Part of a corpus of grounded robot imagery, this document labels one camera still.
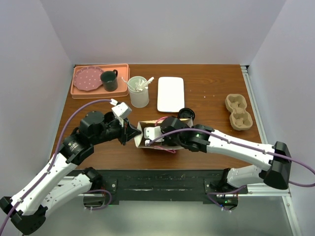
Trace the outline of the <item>salmon pink tray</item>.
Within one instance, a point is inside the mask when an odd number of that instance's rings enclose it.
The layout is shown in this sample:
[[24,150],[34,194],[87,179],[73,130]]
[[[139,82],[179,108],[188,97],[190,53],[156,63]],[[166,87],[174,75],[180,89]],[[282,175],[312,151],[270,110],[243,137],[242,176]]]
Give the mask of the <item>salmon pink tray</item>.
[[[102,72],[118,71],[118,88],[107,91],[100,79]],[[81,65],[74,67],[70,94],[73,99],[115,98],[128,95],[126,82],[130,78],[128,64]]]

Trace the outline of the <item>pink polka dot plate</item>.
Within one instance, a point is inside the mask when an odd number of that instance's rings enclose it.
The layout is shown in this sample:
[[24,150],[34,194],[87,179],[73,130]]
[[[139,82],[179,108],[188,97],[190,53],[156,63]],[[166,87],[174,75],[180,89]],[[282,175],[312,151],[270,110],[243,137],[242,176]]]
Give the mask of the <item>pink polka dot plate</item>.
[[104,71],[97,66],[86,66],[79,69],[73,78],[73,85],[81,91],[93,91],[102,86],[100,79]]

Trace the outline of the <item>pink cakes paper bag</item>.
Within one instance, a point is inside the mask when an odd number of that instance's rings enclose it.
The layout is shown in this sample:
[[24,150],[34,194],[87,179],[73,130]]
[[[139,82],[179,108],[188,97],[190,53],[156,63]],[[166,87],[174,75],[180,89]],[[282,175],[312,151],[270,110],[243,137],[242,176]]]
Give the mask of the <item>pink cakes paper bag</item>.
[[167,151],[170,153],[175,153],[177,150],[180,149],[166,149],[164,147],[161,146],[161,142],[163,141],[162,138],[158,139],[157,141],[155,141],[153,144],[151,144],[150,146],[145,146],[145,140],[144,140],[144,128],[145,127],[155,127],[155,126],[161,126],[162,122],[166,119],[167,117],[162,117],[160,119],[156,119],[156,120],[149,120],[149,121],[139,121],[138,125],[137,125],[137,129],[142,131],[141,135],[138,135],[134,138],[134,142],[135,142],[135,146],[137,148],[150,148],[150,149],[157,149],[157,150],[163,150],[163,151]]

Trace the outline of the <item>white rectangular plate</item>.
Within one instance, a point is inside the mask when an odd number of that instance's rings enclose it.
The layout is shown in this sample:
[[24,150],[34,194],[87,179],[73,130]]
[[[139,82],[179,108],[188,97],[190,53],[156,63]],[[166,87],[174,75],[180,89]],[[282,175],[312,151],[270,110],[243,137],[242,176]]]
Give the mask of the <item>white rectangular plate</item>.
[[162,113],[177,113],[184,107],[184,80],[180,77],[160,77],[157,87],[157,110]]

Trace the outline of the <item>black mounting base rail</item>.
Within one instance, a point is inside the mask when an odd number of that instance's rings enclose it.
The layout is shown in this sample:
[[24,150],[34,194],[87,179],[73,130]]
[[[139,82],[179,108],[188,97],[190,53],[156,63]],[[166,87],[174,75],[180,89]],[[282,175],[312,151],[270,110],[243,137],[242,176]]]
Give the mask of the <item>black mounting base rail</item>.
[[237,202],[232,194],[247,194],[227,185],[227,170],[99,170],[105,190],[113,196],[112,204],[121,201],[202,202],[212,200],[224,206]]

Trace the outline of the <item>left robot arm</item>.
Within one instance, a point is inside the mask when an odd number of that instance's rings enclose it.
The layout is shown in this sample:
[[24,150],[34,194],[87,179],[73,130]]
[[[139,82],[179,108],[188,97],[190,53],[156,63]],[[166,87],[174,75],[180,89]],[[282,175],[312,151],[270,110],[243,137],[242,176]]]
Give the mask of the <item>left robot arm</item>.
[[119,140],[122,145],[141,134],[127,118],[116,118],[113,112],[92,111],[80,121],[70,136],[58,148],[57,156],[19,193],[0,200],[1,209],[13,225],[28,236],[37,231],[56,209],[90,191],[98,192],[103,184],[101,175],[92,167],[86,168],[69,183],[58,183],[87,157],[94,146]]

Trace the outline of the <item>cardboard cup carrier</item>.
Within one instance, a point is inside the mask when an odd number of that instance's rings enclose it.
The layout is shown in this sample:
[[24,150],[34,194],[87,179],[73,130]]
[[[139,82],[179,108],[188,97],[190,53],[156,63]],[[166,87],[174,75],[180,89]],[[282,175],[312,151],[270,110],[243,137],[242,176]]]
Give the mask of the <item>cardboard cup carrier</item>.
[[237,131],[249,130],[253,120],[247,112],[247,102],[241,94],[228,94],[225,99],[225,106],[230,112],[229,120],[232,128]]

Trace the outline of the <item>dark green mug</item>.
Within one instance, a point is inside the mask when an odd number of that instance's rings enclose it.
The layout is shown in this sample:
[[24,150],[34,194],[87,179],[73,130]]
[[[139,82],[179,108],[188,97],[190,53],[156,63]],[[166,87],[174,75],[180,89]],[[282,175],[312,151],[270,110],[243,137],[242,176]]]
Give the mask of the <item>dark green mug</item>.
[[112,92],[118,88],[117,77],[118,77],[118,71],[116,69],[112,71],[104,71],[101,74],[100,79],[106,91]]

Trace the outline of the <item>frosted white utensil cup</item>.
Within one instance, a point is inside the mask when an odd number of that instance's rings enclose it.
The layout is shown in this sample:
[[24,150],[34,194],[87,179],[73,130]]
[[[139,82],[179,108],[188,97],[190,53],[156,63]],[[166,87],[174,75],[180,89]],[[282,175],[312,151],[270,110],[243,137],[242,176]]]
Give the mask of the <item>frosted white utensil cup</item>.
[[149,103],[149,91],[144,89],[143,91],[131,91],[129,90],[131,104],[136,108],[144,108]]

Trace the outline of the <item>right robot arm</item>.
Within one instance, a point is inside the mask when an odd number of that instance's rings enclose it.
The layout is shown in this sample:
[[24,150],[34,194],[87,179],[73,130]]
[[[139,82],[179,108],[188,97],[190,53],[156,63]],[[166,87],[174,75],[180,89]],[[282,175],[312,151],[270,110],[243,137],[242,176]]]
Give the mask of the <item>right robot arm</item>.
[[255,183],[288,189],[291,156],[285,143],[254,143],[200,124],[189,127],[173,116],[162,121],[160,129],[167,145],[181,146],[192,152],[222,154],[249,163],[242,168],[224,169],[221,179],[211,184],[218,192],[231,193],[243,185]]

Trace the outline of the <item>wrapped white utensil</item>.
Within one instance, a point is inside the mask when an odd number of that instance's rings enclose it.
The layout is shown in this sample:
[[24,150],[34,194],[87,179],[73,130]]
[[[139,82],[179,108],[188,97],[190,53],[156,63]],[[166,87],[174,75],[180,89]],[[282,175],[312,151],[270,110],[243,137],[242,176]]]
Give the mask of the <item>wrapped white utensil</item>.
[[131,91],[143,91],[148,89],[148,85],[154,80],[154,77],[151,77],[149,80],[146,80],[141,76],[134,76],[126,81],[123,77],[121,80],[127,85]]

